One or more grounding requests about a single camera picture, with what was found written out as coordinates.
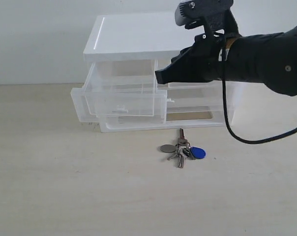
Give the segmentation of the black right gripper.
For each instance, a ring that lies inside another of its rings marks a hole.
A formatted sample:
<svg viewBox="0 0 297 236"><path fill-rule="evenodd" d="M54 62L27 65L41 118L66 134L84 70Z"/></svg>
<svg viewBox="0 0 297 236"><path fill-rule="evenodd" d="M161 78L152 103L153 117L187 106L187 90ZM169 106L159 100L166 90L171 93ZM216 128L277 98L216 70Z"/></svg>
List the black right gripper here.
<svg viewBox="0 0 297 236"><path fill-rule="evenodd" d="M194 44L180 51L170 65L156 70L157 83L209 83L219 80L226 35L215 32L195 36Z"/></svg>

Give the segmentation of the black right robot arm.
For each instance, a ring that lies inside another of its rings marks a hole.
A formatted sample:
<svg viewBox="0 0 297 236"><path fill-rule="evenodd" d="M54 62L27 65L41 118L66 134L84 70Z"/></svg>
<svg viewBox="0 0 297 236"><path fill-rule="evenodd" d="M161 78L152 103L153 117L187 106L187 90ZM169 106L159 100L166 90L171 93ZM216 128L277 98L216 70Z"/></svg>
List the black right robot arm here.
<svg viewBox="0 0 297 236"><path fill-rule="evenodd" d="M155 72L159 84L226 81L261 83L297 95L297 26L287 32L240 36L198 35L171 64Z"/></svg>

